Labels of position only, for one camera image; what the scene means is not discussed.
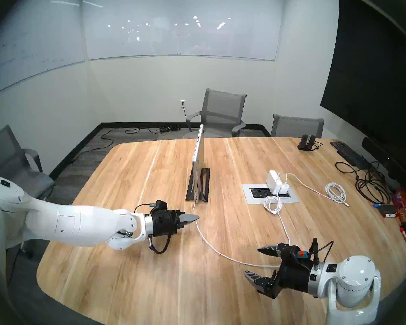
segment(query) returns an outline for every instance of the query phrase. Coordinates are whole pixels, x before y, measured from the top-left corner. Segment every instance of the black tv screen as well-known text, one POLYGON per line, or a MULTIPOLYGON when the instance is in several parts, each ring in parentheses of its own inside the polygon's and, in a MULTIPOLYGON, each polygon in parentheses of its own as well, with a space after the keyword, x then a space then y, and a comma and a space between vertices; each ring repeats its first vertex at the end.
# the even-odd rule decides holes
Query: black tv screen
POLYGON ((320 105, 375 140, 406 170, 406 35, 360 0, 339 0, 320 105))

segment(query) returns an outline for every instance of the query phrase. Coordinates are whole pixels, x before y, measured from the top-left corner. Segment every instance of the wooden table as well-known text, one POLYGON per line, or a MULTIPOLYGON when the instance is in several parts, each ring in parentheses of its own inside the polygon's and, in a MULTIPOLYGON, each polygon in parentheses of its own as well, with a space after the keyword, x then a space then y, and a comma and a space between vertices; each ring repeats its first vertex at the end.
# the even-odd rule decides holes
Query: wooden table
MULTIPOLYGON (((110 209, 166 201, 171 209, 192 213, 185 201, 195 139, 125 143, 114 147, 90 177, 74 204, 110 209)), ((406 244, 396 219, 383 219, 355 190, 355 177, 338 172, 341 160, 330 140, 319 150, 297 149, 298 139, 205 139, 211 169, 209 203, 199 203, 199 227, 223 254, 255 264, 280 264, 257 252, 287 243, 278 217, 262 205, 248 205, 242 184, 264 184, 269 170, 297 175, 324 192, 329 182, 344 187, 350 208, 289 184, 299 203, 280 212, 292 244, 310 247, 334 240, 329 261, 349 255, 370 257, 382 275, 382 298, 406 278, 406 244)), ((141 207, 146 212, 149 207, 141 207)), ((164 237, 154 239, 162 248, 164 237)), ((156 255, 147 242, 124 251, 100 244, 72 247, 50 242, 38 268, 40 288, 69 308, 104 324, 323 324, 326 299, 285 289, 272 300, 259 295, 244 277, 248 269, 271 276, 271 269, 229 261, 210 249, 195 224, 171 238, 156 255)))

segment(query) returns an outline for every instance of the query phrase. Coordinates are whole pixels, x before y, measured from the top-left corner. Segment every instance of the keyboard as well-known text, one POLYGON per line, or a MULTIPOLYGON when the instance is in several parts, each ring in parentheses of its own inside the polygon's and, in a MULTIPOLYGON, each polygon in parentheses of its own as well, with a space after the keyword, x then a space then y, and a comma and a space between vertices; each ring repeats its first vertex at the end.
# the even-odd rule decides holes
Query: keyboard
POLYGON ((331 145, 337 149, 337 153, 343 157, 350 165, 358 169, 368 169, 368 161, 353 151, 347 144, 342 141, 331 142, 331 145))

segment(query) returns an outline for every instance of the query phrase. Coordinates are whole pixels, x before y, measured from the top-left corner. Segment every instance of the whiteboard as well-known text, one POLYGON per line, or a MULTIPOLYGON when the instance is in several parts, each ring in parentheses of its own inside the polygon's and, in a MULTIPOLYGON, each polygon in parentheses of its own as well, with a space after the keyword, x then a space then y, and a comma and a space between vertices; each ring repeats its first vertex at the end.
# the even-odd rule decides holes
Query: whiteboard
POLYGON ((83 0, 89 59, 275 59, 283 0, 83 0))
POLYGON ((0 24, 0 90, 83 60, 79 0, 19 0, 0 24))

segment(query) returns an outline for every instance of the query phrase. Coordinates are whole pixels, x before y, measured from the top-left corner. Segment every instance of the silver laptop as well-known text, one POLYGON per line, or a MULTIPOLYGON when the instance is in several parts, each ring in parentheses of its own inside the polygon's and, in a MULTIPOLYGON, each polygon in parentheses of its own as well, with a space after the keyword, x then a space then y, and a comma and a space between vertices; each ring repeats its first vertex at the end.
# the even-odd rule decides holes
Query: silver laptop
POLYGON ((200 125, 199 135, 197 137, 196 148, 193 154, 193 188, 194 188, 194 202, 199 202, 201 189, 201 170, 204 163, 204 150, 203 150, 203 125, 200 125))

